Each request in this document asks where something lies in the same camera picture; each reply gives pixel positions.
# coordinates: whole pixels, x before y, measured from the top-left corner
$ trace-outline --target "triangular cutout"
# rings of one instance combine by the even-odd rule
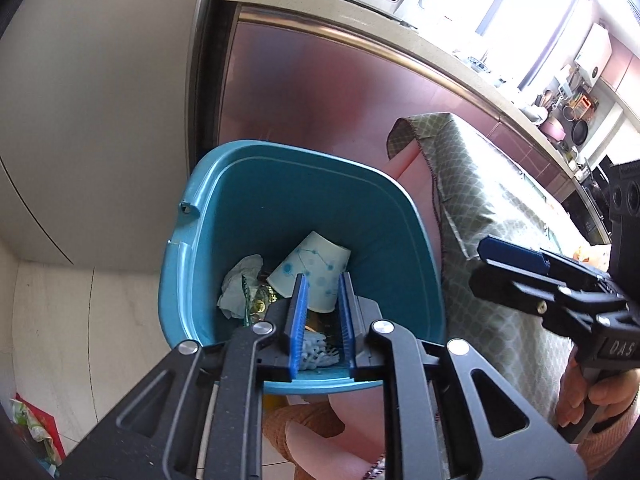
[[[523,430],[529,419],[513,401],[482,370],[474,370],[471,377],[478,391],[489,428],[495,438]]]
[[[164,371],[140,394],[140,396],[118,417],[117,425],[123,430],[151,438],[160,421],[175,374]]]

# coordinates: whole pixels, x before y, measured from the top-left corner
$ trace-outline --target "black pan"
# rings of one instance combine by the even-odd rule
[[[575,121],[574,126],[571,129],[571,140],[576,146],[581,146],[584,141],[587,140],[587,134],[589,133],[589,125],[587,121]]]

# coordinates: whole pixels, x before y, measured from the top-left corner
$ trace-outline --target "trash can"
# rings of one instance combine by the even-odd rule
[[[391,178],[331,155],[238,140],[207,153],[193,171],[162,264],[159,318],[172,347],[227,340],[241,320],[216,306],[222,279],[244,256],[277,265],[311,231],[351,250],[357,295],[418,338],[442,343],[440,282],[414,203]],[[268,394],[357,390],[341,364],[304,370]]]

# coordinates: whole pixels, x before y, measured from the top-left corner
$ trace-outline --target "countertop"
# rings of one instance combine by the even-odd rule
[[[538,150],[553,160],[572,180],[585,206],[593,216],[603,240],[609,237],[591,202],[586,199],[582,187],[574,178],[560,153],[546,140],[537,127],[505,98],[497,89],[482,79],[476,72],[465,66],[457,58],[435,46],[395,20],[374,12],[348,0],[229,0],[253,6],[270,7],[307,16],[325,23],[337,25],[392,49],[410,56],[435,71],[445,75],[492,108],[499,120],[535,145]]]

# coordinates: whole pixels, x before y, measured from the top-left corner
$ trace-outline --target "paper cup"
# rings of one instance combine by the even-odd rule
[[[304,274],[309,284],[309,310],[332,312],[338,298],[338,278],[347,268],[350,254],[350,250],[311,231],[267,281],[281,296],[290,298],[296,276]]]

